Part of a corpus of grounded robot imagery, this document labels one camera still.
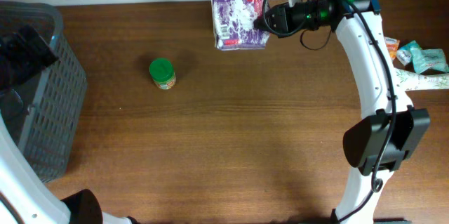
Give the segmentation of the pink purple tissue pack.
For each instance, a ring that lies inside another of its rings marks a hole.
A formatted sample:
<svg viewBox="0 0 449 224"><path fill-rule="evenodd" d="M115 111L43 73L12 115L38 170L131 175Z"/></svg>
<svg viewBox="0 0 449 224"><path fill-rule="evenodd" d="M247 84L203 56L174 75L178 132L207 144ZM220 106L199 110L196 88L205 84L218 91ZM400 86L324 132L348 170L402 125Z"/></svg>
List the pink purple tissue pack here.
<svg viewBox="0 0 449 224"><path fill-rule="evenodd" d="M269 33L253 22L262 15L263 0L231 0L211 5L215 47L220 51L263 49Z"/></svg>

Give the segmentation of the small teal tissue pack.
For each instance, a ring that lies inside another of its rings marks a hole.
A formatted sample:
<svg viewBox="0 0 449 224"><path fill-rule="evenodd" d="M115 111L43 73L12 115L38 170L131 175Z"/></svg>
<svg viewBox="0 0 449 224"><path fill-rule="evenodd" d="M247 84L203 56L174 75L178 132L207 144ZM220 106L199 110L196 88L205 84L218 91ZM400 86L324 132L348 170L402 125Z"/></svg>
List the small teal tissue pack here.
<svg viewBox="0 0 449 224"><path fill-rule="evenodd" d="M412 62L412 53L410 52L410 49L405 46L397 50L396 57L399 60L399 62L404 66Z"/></svg>

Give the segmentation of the green lid jar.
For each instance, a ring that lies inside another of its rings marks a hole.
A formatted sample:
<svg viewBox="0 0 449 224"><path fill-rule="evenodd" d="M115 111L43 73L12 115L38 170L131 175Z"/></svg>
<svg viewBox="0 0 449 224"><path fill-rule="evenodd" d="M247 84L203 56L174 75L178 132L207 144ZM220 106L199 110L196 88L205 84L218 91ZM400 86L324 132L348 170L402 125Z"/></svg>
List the green lid jar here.
<svg viewBox="0 0 449 224"><path fill-rule="evenodd" d="M149 73L156 86L162 90L168 90L176 83L173 65L165 58L154 60L149 66Z"/></svg>

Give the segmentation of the white floral cream tube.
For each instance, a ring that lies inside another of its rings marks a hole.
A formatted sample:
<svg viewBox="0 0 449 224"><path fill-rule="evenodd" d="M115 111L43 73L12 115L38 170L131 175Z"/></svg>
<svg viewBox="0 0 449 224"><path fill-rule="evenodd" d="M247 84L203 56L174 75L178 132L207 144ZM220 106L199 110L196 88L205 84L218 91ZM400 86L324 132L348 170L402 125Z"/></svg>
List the white floral cream tube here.
<svg viewBox="0 0 449 224"><path fill-rule="evenodd" d="M425 76L406 70L395 69L400 86L406 91L448 89L448 73Z"/></svg>

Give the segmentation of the orange tissue pack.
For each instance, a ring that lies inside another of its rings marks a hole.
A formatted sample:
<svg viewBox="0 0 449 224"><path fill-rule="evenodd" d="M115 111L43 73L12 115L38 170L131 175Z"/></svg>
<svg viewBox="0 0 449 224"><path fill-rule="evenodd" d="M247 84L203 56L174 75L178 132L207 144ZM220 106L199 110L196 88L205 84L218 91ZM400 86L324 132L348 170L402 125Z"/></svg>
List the orange tissue pack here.
<svg viewBox="0 0 449 224"><path fill-rule="evenodd" d="M396 54L399 49L400 41L398 39L393 39L390 37L384 38L385 44L387 46L387 50L389 52L389 56L392 60L396 59Z"/></svg>

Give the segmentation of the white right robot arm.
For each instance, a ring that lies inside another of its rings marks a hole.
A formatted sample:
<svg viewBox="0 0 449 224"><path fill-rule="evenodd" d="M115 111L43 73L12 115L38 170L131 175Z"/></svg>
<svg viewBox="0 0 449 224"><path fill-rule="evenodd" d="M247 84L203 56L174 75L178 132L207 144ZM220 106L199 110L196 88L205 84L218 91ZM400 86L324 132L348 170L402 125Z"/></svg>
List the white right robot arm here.
<svg viewBox="0 0 449 224"><path fill-rule="evenodd" d="M382 29L378 0L288 0L263 8L256 29L280 38L329 27L350 63L361 104L361 120L345 132L350 172L331 223L372 223L380 195L401 164L411 158L430 125L394 72Z"/></svg>

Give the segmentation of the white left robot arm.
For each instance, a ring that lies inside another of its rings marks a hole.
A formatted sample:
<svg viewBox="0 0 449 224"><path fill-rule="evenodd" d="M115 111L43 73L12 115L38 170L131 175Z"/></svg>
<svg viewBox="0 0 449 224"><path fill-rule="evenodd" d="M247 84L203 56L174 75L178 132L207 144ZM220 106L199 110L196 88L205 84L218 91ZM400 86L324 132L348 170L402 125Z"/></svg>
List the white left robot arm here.
<svg viewBox="0 0 449 224"><path fill-rule="evenodd" d="M49 45L29 25L1 36L1 91L25 83L57 60ZM58 199L19 151L4 119L1 119L1 222L137 223L133 217L116 217L102 211L88 189Z"/></svg>

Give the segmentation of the teal wet wipes pack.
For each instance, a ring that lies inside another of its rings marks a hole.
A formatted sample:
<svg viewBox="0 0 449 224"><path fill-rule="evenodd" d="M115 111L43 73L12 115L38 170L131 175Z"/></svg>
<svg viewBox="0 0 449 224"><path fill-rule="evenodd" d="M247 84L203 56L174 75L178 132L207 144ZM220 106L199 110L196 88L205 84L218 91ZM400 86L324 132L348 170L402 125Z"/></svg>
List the teal wet wipes pack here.
<svg viewBox="0 0 449 224"><path fill-rule="evenodd" d="M422 49L416 41L409 43L414 71L421 74L427 70L448 73L448 64L442 49Z"/></svg>

